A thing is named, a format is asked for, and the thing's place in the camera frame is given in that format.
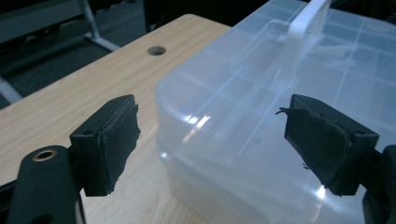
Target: wooden tabletop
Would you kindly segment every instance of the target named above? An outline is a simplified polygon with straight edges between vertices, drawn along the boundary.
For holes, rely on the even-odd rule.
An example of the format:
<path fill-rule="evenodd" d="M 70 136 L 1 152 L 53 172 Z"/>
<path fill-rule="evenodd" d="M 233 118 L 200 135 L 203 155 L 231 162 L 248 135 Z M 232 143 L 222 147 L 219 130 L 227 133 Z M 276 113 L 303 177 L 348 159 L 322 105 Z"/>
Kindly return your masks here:
<path fill-rule="evenodd" d="M 155 146 L 154 92 L 161 78 L 229 29 L 183 16 L 0 110 L 0 185 L 16 178 L 29 152 L 50 145 L 69 147 L 69 134 L 105 102 L 133 94 L 141 137 L 115 191 L 83 197 L 88 223 L 205 223 L 169 191 Z M 153 46 L 165 47 L 165 54 L 149 55 Z"/>

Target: dark floor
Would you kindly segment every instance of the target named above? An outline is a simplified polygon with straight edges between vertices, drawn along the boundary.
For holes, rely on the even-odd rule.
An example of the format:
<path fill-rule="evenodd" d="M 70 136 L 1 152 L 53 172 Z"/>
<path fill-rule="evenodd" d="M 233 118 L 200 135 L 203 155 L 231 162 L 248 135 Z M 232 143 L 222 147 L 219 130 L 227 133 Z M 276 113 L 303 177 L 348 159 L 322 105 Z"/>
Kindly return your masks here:
<path fill-rule="evenodd" d="M 122 47 L 145 35 L 143 1 L 124 1 L 100 10 L 95 19 L 100 34 Z M 89 32 L 84 20 L 68 22 L 57 35 L 28 41 L 0 52 L 0 76 L 22 96 L 27 96 L 107 55 L 108 50 L 84 39 Z M 0 95 L 0 109 L 8 102 Z"/>

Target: white plastic handle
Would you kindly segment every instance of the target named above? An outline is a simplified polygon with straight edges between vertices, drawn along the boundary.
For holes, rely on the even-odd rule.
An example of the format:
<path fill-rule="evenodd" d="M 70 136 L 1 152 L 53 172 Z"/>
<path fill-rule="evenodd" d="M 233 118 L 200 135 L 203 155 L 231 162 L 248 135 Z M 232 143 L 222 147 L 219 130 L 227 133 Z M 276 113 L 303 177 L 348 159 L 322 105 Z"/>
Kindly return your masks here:
<path fill-rule="evenodd" d="M 308 29 L 310 28 L 309 36 L 320 36 L 329 6 L 329 0 L 312 0 L 291 23 L 285 47 L 283 77 L 289 80 L 294 79 L 297 64 L 302 56 L 303 43 L 308 36 Z"/>

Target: metal stand leg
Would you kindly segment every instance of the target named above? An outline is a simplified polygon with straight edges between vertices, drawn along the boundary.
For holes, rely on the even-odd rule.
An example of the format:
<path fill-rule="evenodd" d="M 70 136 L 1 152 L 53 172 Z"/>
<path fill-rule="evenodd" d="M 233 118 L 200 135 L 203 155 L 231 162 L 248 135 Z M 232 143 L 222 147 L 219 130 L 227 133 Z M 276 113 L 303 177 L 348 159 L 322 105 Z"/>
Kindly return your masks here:
<path fill-rule="evenodd" d="M 120 48 L 119 46 L 103 39 L 99 35 L 99 30 L 96 26 L 96 22 L 92 15 L 92 11 L 91 11 L 90 5 L 88 4 L 88 1 L 87 0 L 78 0 L 78 2 L 81 6 L 82 12 L 84 13 L 85 20 L 87 21 L 87 23 L 90 25 L 90 28 L 91 28 L 91 32 L 85 34 L 85 37 L 88 38 L 89 40 L 91 40 L 93 43 L 95 43 L 105 49 L 108 49 L 110 51 L 115 51 L 115 50 L 119 49 Z"/>
<path fill-rule="evenodd" d="M 21 95 L 15 91 L 15 89 L 12 88 L 11 85 L 9 85 L 9 83 L 2 77 L 0 77 L 0 93 L 11 104 L 14 104 L 22 99 Z"/>

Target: clear plastic box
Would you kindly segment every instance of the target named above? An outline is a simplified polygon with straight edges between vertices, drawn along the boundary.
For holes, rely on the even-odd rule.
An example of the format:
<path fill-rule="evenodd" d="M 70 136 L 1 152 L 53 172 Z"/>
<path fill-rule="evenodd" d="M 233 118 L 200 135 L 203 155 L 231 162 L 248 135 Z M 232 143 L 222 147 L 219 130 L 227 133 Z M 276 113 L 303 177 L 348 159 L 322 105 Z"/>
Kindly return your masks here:
<path fill-rule="evenodd" d="M 314 97 L 395 144 L 396 29 L 314 2 L 268 2 L 158 85 L 171 190 L 213 223 L 364 222 L 365 189 L 323 188 L 275 113 Z"/>

